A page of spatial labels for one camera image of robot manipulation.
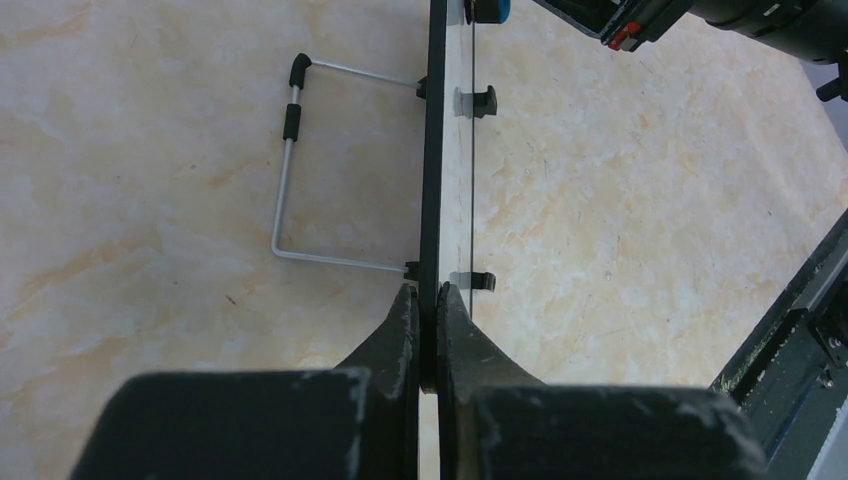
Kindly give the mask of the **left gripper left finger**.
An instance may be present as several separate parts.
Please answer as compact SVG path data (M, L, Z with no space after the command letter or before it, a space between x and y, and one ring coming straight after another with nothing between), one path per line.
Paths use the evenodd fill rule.
M337 366L155 372L105 405L75 479L415 479L419 311L399 288Z

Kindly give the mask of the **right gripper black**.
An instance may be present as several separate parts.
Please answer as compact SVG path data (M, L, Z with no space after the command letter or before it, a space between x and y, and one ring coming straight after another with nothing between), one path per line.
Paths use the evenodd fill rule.
M847 0L541 1L543 8L614 51L658 41L689 14L798 59L847 59Z

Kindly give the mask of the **white whiteboard black frame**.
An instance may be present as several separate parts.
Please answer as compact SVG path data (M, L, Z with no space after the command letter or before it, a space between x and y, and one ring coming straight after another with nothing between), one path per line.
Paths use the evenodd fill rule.
M285 111L271 250L279 258L397 272L417 282L422 309L420 388L429 394L437 389L436 310L442 286L449 283L457 287L461 299L471 306L472 291L490 290L494 283L492 275L473 270L475 122L497 112L494 88L475 89L478 25L482 24L467 22L464 1L431 2L427 73L417 81L319 60L305 53L295 57L289 75L291 97ZM425 102L419 258L404 267L307 254L280 246L289 167L300 131L300 96L306 72L313 66L411 88Z

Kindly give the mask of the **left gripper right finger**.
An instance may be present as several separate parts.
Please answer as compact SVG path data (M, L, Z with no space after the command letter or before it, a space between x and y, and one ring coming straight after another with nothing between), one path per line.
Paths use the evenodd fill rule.
M697 388L548 385L471 320L459 289L437 306L444 479L763 479L754 429Z

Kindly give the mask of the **blue black whiteboard eraser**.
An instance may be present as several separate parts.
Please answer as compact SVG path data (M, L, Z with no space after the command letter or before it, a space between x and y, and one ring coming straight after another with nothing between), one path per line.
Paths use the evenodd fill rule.
M468 23L503 24L511 12L510 0L465 0L464 11Z

